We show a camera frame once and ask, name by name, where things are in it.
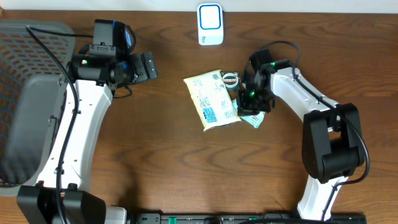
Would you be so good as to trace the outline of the dark green snack packet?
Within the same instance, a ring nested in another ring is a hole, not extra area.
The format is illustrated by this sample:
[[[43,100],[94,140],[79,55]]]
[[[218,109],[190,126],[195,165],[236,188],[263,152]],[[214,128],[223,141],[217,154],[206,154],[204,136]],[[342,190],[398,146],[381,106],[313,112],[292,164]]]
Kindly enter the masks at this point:
[[[224,85],[228,91],[239,90],[239,73],[238,72],[221,72]]]

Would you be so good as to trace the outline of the yellow snack bag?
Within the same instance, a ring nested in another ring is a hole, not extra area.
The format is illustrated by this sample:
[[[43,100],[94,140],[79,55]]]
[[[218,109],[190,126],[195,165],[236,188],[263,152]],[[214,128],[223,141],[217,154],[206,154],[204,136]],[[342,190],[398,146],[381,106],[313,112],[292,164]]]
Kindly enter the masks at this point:
[[[203,125],[203,131],[241,122],[221,77],[213,70],[183,80]]]

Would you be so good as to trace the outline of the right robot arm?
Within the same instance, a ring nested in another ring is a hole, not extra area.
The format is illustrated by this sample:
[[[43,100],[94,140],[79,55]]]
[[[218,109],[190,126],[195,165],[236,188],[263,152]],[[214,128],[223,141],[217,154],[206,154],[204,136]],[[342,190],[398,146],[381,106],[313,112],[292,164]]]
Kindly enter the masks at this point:
[[[268,49],[254,52],[247,65],[236,103],[238,115],[268,113],[275,99],[283,100],[303,123],[302,162],[308,179],[293,214],[265,214],[276,223],[366,223],[362,214],[332,213],[344,185],[356,184],[368,174],[351,180],[355,170],[369,165],[357,107],[340,104],[311,85],[290,60],[274,60]]]

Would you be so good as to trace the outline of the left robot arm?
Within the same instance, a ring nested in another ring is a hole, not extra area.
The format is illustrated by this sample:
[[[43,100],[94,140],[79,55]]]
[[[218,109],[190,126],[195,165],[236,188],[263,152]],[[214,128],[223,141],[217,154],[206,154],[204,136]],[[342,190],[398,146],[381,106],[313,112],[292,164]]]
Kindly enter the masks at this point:
[[[127,223],[127,210],[90,193],[91,164],[101,123],[118,88],[158,76],[150,52],[135,53],[132,28],[95,21],[92,43],[60,66],[61,117],[49,158],[34,184],[24,184],[17,204],[30,223]]]

